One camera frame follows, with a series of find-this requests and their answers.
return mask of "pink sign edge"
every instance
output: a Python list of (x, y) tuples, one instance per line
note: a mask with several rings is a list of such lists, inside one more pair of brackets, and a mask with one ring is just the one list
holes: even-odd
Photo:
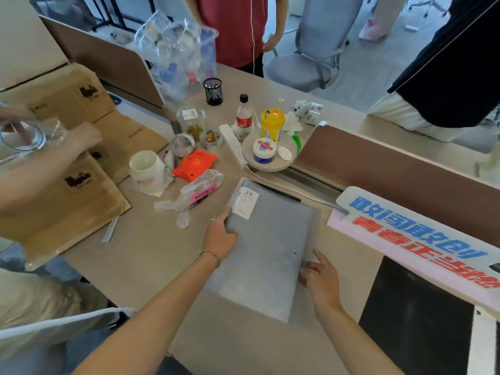
[(328, 219), (327, 225), (361, 243), (364, 243), (367, 246), (370, 246), (378, 252), (381, 252), (409, 270), (423, 273), (426, 276), (431, 277), (460, 293), (463, 293), (475, 302), (500, 312), (500, 292), (498, 292), (498, 290), (485, 290), (480, 286), (475, 285), (468, 280), (462, 279), (437, 265), (427, 263), (428, 261), (426, 259), (412, 254), (399, 246), (394, 246), (390, 243), (385, 243), (381, 239), (377, 239), (376, 235), (363, 231), (352, 223), (342, 222), (342, 219), (346, 215), (347, 214), (341, 210), (334, 208)]

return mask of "red shirt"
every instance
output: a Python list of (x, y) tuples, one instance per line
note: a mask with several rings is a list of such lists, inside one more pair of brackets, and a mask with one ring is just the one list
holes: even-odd
[[(217, 29), (217, 62), (233, 68), (252, 63), (262, 52), (267, 0), (197, 0), (203, 22)], [(252, 27), (250, 12), (252, 9)]]

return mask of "gold bracelet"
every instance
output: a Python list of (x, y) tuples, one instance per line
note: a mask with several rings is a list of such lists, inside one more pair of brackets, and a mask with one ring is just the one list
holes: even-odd
[(209, 252), (210, 254), (212, 254), (214, 256), (214, 258), (217, 260), (217, 268), (219, 268), (221, 266), (221, 259), (218, 257), (217, 254), (215, 254), (209, 250), (202, 250), (199, 254), (202, 255), (204, 252)]

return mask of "red bottle label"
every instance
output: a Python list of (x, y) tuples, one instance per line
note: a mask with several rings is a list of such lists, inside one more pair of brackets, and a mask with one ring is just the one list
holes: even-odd
[(236, 117), (236, 123), (239, 127), (246, 129), (247, 127), (250, 127), (252, 125), (252, 117), (248, 118)]

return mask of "yellow canister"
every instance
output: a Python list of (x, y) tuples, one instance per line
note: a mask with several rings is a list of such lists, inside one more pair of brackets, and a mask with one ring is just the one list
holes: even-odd
[(260, 124), (262, 125), (260, 136), (278, 142), (285, 121), (285, 115), (281, 110), (268, 109), (263, 111), (260, 116)]

